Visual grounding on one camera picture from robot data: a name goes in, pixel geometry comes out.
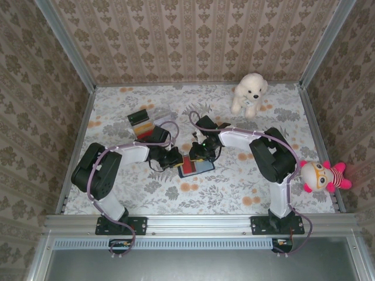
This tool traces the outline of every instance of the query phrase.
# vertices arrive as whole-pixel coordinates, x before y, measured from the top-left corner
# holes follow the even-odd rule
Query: table surface
[[[105,87],[96,89],[96,100],[87,127],[80,157],[98,142],[110,147],[132,142],[135,135],[127,115],[140,108],[148,111],[169,108],[180,127],[176,141],[188,154],[194,127],[189,112],[196,110],[212,120],[238,128],[281,131],[301,159],[317,160],[304,108],[295,84],[268,87],[261,111],[251,121],[244,112],[230,112],[235,85],[184,85],[147,87]],[[216,169],[180,179],[177,168],[163,173],[152,171],[148,163],[120,167],[113,192],[133,215],[157,214],[265,214],[270,206],[270,184],[257,169],[252,154],[224,148]],[[306,193],[301,179],[292,181],[292,205],[302,213],[333,213],[327,191]],[[86,194],[72,186],[65,214],[98,214]]]

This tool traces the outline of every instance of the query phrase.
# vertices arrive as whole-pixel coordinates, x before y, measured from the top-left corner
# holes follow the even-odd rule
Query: red object
[[[147,131],[145,133],[142,133],[142,134],[138,135],[137,138],[138,139],[143,139],[143,138],[146,138],[147,136],[151,136],[153,131],[154,130],[150,130],[150,131]]]
[[[196,171],[195,165],[190,161],[189,155],[183,157],[182,171],[184,174],[190,174]]]

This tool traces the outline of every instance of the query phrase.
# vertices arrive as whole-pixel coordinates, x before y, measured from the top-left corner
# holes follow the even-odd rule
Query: stuffed dog ear
[[[243,97],[247,94],[247,89],[240,83],[237,85],[236,89],[234,89],[234,95],[236,97]]]
[[[262,94],[265,95],[265,93],[267,92],[267,88],[268,88],[268,83],[266,80],[263,80],[263,87],[262,87]]]

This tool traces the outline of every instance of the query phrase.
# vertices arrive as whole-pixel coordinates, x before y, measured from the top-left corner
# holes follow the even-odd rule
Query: gray floor
[[[55,251],[46,280],[356,281],[358,277],[345,238],[314,238],[288,258],[266,250],[134,250],[121,259],[103,250]]]

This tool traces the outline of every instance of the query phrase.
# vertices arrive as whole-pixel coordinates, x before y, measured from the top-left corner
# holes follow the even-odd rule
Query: plush toy
[[[340,162],[330,166],[329,161],[323,165],[318,162],[301,161],[301,176],[305,182],[304,189],[307,192],[322,191],[326,188],[329,192],[335,192],[335,187],[349,189],[352,187],[350,180],[344,179],[345,163]]]
[[[262,106],[262,97],[267,91],[268,83],[258,73],[246,75],[234,90],[231,111],[238,115],[244,107],[245,117],[254,118]]]

